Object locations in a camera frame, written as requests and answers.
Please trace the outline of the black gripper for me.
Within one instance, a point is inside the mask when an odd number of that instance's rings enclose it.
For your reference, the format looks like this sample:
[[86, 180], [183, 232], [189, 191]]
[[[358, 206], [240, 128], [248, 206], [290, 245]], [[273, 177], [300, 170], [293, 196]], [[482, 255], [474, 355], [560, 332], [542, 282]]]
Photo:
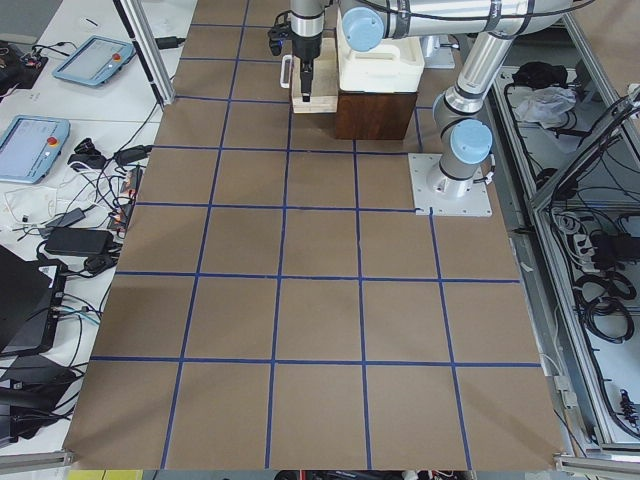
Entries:
[[293, 35], [293, 54], [300, 60], [301, 96], [304, 103], [311, 100], [311, 82], [313, 81], [314, 60], [321, 53], [321, 35], [312, 37]]

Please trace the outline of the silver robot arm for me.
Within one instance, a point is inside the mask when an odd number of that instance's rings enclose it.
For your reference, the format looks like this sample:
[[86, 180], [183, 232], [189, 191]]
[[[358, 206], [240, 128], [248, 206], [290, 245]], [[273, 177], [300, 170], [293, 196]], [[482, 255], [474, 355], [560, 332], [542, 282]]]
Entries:
[[443, 154], [427, 184], [441, 198], [457, 199], [492, 146], [489, 129], [476, 120], [515, 38], [543, 30], [570, 7], [568, 1], [342, 1], [342, 29], [349, 46], [367, 52], [384, 39], [476, 34], [456, 82], [436, 100], [434, 120]]

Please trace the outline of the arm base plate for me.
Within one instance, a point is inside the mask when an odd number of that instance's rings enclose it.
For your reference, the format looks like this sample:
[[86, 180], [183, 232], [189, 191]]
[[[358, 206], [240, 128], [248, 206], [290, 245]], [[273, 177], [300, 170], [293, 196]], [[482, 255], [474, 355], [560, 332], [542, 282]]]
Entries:
[[441, 154], [408, 155], [414, 211], [417, 215], [491, 217], [488, 187], [478, 165], [474, 176], [452, 180], [440, 169]]

